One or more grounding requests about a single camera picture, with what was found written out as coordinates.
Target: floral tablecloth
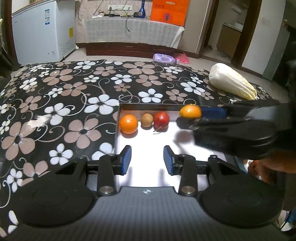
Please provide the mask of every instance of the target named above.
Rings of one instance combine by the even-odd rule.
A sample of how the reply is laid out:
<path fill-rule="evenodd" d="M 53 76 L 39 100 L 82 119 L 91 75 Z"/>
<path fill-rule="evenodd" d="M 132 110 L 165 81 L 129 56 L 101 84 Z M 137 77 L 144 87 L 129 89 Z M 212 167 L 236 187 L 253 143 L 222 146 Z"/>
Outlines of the floral tablecloth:
<path fill-rule="evenodd" d="M 113 151 L 119 102 L 213 107 L 241 100 L 214 88 L 208 74 L 106 60 L 23 67 L 0 93 L 0 236 L 19 223 L 10 200 L 23 185 L 76 157 Z M 258 98 L 271 98 L 253 86 Z"/>

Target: power outlet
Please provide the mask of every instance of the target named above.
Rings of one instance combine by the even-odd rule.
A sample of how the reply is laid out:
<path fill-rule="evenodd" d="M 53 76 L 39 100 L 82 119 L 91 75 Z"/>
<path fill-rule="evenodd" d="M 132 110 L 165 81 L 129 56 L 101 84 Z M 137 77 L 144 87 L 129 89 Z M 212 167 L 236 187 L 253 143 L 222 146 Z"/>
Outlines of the power outlet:
<path fill-rule="evenodd" d="M 133 6 L 132 5 L 124 5 L 124 4 L 119 4 L 119 5 L 108 5 L 108 10 L 112 8 L 112 10 L 115 9 L 123 9 L 125 11 L 132 11 Z"/>

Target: white chest freezer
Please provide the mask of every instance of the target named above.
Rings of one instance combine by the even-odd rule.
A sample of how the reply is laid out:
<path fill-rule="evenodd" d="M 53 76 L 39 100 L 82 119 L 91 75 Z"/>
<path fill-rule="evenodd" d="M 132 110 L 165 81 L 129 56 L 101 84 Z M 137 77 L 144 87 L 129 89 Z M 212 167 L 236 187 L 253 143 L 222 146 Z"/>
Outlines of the white chest freezer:
<path fill-rule="evenodd" d="M 21 65 L 59 62 L 75 49 L 75 1 L 43 0 L 12 14 Z"/>

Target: black circular cover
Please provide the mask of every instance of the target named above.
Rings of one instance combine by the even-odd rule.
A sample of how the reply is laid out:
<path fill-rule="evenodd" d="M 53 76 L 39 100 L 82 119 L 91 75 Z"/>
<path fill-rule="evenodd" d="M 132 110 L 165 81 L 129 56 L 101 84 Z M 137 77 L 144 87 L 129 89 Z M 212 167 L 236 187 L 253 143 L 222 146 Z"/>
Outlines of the black circular cover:
<path fill-rule="evenodd" d="M 283 207 L 282 195 L 249 175 L 229 175 L 210 185 L 201 196 L 205 211 L 237 227 L 258 227 L 274 221 Z"/>
<path fill-rule="evenodd" d="M 47 174 L 20 188 L 13 201 L 17 218 L 33 226 L 57 226 L 82 217 L 92 192 L 71 175 Z"/>

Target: patterned wallpaper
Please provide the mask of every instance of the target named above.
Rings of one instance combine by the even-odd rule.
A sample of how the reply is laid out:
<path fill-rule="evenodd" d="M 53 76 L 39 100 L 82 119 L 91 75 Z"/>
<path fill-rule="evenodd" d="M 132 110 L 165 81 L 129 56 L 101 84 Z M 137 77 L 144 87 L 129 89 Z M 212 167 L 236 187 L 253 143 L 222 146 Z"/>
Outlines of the patterned wallpaper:
<path fill-rule="evenodd" d="M 98 6 L 101 4 L 98 10 L 103 10 L 104 12 L 108 13 L 108 5 L 110 4 L 127 4 L 133 6 L 133 11 L 129 12 L 129 14 L 133 14 L 134 12 L 138 11 L 141 8 L 142 0 L 77 0 L 75 2 L 75 38 L 76 43 L 85 43 L 85 36 L 82 26 L 82 21 L 78 18 L 78 9 L 80 2 L 80 10 L 79 10 L 79 18 L 83 19 L 90 19 Z M 152 9 L 152 0 L 145 1 L 145 11 L 146 11 L 146 18 L 150 18 Z M 120 14 L 121 16 L 125 15 L 124 11 L 115 11 L 116 14 Z"/>

